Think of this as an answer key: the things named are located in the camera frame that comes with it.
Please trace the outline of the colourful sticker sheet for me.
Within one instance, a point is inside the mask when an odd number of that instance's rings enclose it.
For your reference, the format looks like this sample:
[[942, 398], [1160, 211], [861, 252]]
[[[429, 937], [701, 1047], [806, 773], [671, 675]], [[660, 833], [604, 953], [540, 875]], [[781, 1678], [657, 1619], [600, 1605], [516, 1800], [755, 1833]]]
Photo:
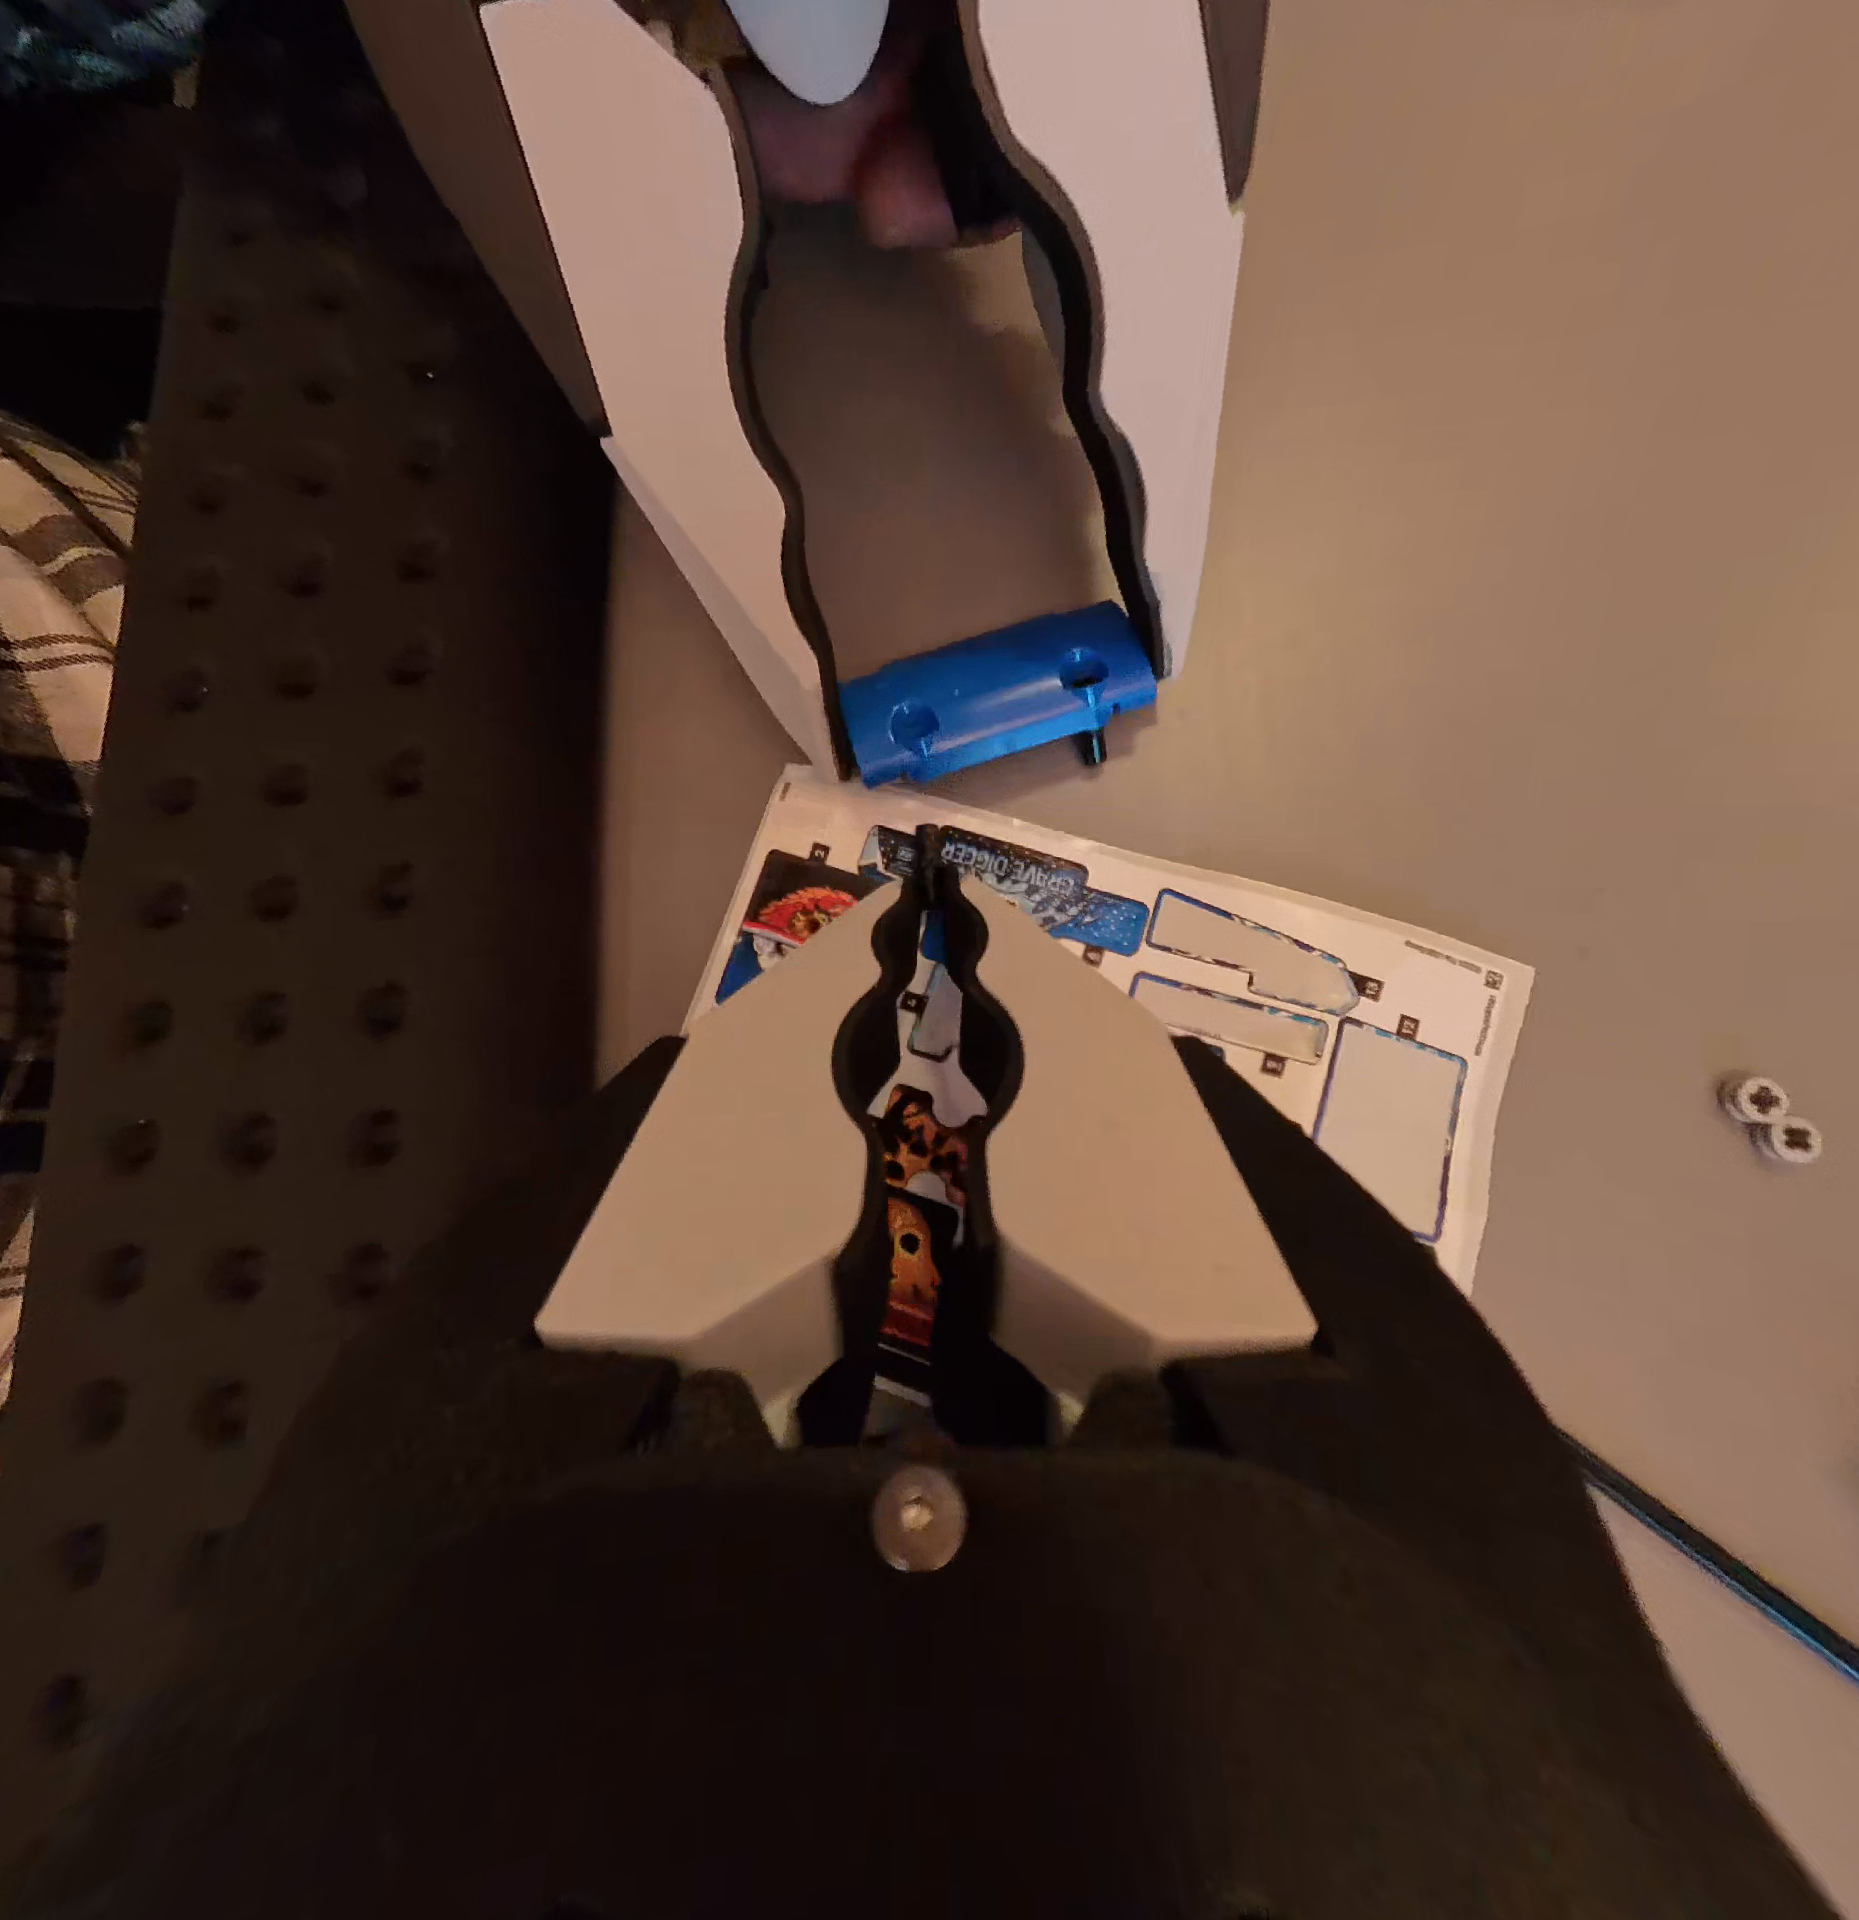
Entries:
[[1470, 1292], [1534, 974], [1428, 928], [919, 788], [864, 792], [790, 768], [687, 1018], [902, 883], [920, 824], [967, 877], [1254, 1084]]

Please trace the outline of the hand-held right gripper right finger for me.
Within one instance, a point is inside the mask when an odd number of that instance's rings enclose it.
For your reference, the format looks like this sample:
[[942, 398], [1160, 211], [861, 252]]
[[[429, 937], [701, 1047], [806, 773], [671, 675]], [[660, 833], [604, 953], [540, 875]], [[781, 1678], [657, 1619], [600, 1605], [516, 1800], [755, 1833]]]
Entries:
[[993, 1343], [1023, 1364], [1166, 1364], [1317, 1331], [1166, 1027], [1014, 902], [961, 880], [975, 990], [1017, 1043], [985, 1144]]

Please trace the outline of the blue curved panel piece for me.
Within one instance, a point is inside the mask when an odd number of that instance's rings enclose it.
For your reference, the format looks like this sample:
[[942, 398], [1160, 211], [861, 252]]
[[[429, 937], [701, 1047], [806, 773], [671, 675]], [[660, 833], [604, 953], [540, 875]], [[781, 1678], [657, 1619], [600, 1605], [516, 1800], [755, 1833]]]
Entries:
[[1104, 741], [1112, 718], [1153, 705], [1158, 677], [1125, 612], [1096, 604], [894, 659], [838, 693], [855, 776], [880, 788]]

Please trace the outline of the person's left forearm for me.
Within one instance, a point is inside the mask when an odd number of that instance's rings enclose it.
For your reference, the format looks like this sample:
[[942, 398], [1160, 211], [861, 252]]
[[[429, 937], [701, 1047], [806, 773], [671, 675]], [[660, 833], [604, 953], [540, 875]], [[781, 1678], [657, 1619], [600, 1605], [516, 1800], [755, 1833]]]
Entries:
[[216, 1], [0, 1], [0, 105], [167, 84], [200, 52]]

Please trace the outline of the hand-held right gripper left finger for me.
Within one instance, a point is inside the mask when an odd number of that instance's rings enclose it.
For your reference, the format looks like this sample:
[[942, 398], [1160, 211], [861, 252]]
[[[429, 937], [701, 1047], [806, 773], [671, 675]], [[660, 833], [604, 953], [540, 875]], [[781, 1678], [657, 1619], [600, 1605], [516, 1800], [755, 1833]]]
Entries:
[[684, 1038], [540, 1308], [543, 1346], [820, 1373], [834, 1267], [875, 1183], [920, 892], [878, 887]]

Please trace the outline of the black perforated mat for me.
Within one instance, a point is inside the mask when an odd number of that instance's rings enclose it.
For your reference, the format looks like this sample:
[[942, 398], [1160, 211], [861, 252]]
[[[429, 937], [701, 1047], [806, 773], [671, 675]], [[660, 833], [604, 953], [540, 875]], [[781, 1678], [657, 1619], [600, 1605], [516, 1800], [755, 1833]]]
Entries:
[[593, 1066], [608, 464], [343, 4], [207, 46], [0, 1469], [0, 1852]]

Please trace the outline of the thin black rod piece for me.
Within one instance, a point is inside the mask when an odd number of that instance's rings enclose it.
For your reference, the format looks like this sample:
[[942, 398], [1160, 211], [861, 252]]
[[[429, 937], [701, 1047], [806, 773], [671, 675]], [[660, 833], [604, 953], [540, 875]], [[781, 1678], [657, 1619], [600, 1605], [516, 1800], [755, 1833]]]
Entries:
[[1716, 1585], [1756, 1609], [1761, 1619], [1781, 1629], [1792, 1644], [1815, 1655], [1825, 1668], [1859, 1689], [1859, 1644], [1854, 1638], [1785, 1587], [1756, 1572], [1744, 1556], [1722, 1546], [1712, 1534], [1688, 1521], [1634, 1478], [1613, 1466], [1613, 1462], [1590, 1451], [1589, 1444], [1564, 1427], [1556, 1427], [1556, 1436], [1567, 1452], [1570, 1452], [1590, 1493], [1598, 1493], [1620, 1512], [1643, 1527], [1657, 1541], [1680, 1552]]

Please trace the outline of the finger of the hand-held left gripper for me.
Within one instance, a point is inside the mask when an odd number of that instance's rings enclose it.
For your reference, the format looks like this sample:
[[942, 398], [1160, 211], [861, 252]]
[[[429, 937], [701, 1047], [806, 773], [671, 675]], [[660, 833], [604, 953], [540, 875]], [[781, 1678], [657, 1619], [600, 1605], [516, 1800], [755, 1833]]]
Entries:
[[1060, 302], [1065, 409], [1160, 677], [1198, 606], [1243, 215], [1194, 1], [982, 1], [965, 59]]
[[483, 4], [490, 63], [628, 497], [790, 741], [854, 773], [795, 474], [750, 322], [763, 221], [728, 77], [612, 1]]

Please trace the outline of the person's left hand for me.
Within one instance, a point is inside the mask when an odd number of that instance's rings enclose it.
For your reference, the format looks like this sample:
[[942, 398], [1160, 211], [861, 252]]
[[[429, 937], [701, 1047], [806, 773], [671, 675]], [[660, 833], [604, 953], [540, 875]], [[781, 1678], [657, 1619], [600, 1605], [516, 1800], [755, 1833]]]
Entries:
[[797, 100], [763, 68], [733, 80], [759, 195], [779, 206], [849, 207], [880, 249], [946, 249], [961, 227], [915, 114], [913, 74], [931, 31], [894, 15], [861, 87], [834, 103]]

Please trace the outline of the small grey connector piece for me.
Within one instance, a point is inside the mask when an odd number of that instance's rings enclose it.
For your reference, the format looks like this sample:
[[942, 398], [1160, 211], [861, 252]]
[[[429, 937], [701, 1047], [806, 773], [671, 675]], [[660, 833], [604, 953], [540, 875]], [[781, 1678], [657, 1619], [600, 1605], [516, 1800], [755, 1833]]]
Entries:
[[1790, 1093], [1773, 1074], [1731, 1073], [1714, 1084], [1712, 1094], [1756, 1156], [1778, 1167], [1808, 1167], [1821, 1158], [1821, 1127], [1794, 1107]]

